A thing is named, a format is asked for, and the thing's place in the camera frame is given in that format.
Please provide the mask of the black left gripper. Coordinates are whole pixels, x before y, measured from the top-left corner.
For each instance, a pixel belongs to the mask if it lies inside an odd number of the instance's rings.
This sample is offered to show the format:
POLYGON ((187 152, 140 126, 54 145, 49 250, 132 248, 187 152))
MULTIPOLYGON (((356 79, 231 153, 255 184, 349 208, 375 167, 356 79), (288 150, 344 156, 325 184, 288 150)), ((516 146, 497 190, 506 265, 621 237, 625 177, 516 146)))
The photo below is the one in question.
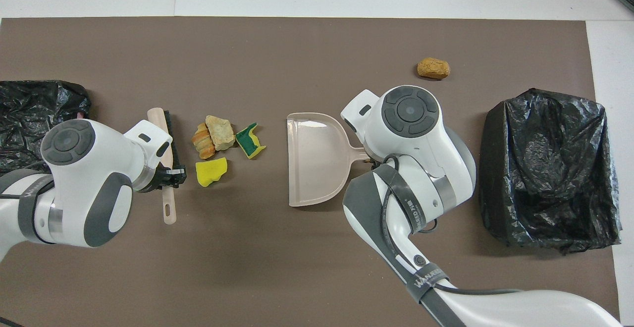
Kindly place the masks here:
POLYGON ((163 187, 178 188, 186 180, 186 167, 144 166, 136 178, 137 192, 151 192, 163 187))

